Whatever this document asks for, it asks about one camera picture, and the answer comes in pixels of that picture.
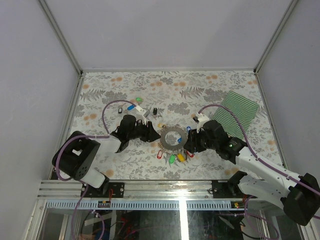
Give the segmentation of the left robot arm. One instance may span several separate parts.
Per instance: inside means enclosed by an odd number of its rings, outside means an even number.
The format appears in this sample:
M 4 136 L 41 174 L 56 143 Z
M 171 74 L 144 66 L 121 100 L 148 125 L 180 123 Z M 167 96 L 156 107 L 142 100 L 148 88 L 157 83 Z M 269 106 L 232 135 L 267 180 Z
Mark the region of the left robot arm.
M 109 135 L 93 136 L 74 131 L 54 155 L 52 164 L 59 180 L 79 181 L 92 187 L 93 193 L 102 198 L 109 193 L 109 178 L 92 166 L 96 155 L 121 153 L 131 140 L 151 143 L 160 138 L 151 121 L 144 122 L 126 114 Z

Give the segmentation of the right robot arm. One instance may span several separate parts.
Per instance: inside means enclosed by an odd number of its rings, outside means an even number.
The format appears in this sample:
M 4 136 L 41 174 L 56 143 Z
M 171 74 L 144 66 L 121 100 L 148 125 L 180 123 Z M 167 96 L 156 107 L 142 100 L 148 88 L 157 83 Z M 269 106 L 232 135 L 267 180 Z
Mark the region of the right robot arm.
M 216 120 L 194 117 L 195 129 L 188 132 L 184 148 L 190 153 L 214 150 L 223 160 L 237 164 L 256 174 L 237 172 L 228 180 L 228 192 L 233 197 L 251 195 L 284 211 L 295 223 L 306 226 L 320 208 L 320 186 L 306 173 L 287 170 L 262 158 L 238 137 L 231 137 Z

